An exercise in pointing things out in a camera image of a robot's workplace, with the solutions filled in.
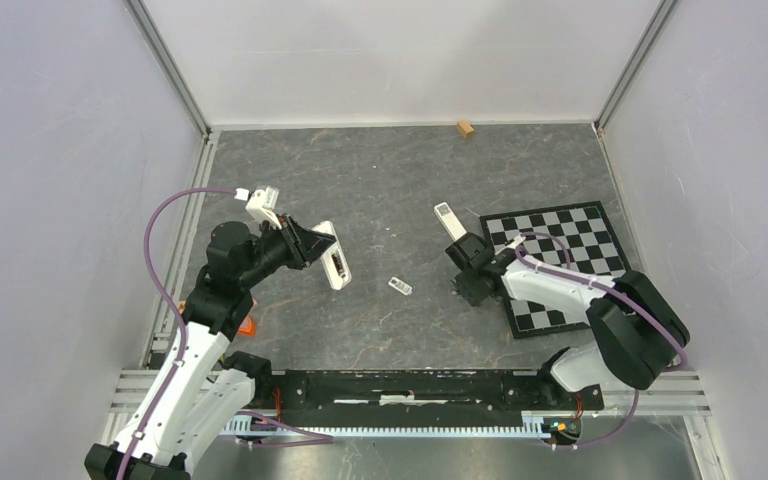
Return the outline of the white label sticker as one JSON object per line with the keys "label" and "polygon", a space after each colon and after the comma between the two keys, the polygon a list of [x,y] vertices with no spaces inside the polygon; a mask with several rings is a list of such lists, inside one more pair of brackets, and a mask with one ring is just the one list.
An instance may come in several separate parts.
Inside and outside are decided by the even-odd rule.
{"label": "white label sticker", "polygon": [[403,280],[397,277],[392,277],[388,281],[388,285],[405,296],[409,296],[413,292],[413,287],[411,285],[409,285],[408,283],[404,282]]}

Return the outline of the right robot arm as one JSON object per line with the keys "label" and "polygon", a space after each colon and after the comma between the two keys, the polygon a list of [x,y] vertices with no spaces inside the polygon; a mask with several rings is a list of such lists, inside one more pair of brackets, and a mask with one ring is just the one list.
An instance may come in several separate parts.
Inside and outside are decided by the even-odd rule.
{"label": "right robot arm", "polygon": [[459,270],[455,290],[470,305],[528,301],[590,328],[590,343],[565,347],[541,366],[537,392],[545,405],[562,408],[584,388],[610,381],[646,390],[661,373],[687,365],[689,331],[645,274],[600,276],[545,263],[525,248],[539,236],[523,232],[495,250],[467,232],[445,252]]}

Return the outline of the white remote control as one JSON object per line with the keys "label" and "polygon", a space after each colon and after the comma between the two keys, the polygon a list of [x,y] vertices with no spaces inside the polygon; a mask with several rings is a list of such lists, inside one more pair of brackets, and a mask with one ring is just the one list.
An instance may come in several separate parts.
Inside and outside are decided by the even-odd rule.
{"label": "white remote control", "polygon": [[321,261],[330,287],[335,291],[342,290],[351,282],[352,273],[334,224],[330,220],[325,220],[314,226],[313,230],[335,238],[334,244],[326,249]]}
{"label": "white remote control", "polygon": [[456,242],[467,234],[467,230],[447,202],[435,205],[434,213],[452,242]]}

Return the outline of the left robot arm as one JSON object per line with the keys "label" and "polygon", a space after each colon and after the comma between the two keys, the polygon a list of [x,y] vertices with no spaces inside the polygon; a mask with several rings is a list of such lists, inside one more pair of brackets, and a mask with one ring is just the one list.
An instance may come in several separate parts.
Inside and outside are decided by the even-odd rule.
{"label": "left robot arm", "polygon": [[84,465],[93,479],[188,479],[223,427],[244,406],[274,394],[268,360],[231,355],[206,394],[200,392],[253,308],[252,290],[282,267],[302,270],[341,249],[334,225],[311,229],[288,215],[259,234],[229,221],[215,227],[207,262],[178,317],[183,330],[125,428],[95,444]]}

